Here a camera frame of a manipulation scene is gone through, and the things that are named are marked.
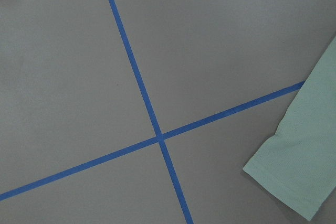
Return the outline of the olive green long-sleeve shirt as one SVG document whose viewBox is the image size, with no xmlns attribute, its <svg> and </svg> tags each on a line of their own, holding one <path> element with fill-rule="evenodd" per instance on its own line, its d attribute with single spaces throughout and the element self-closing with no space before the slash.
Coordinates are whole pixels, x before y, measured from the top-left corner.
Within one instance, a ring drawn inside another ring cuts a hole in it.
<svg viewBox="0 0 336 224">
<path fill-rule="evenodd" d="M 335 189 L 334 41 L 243 170 L 306 220 Z"/>
</svg>

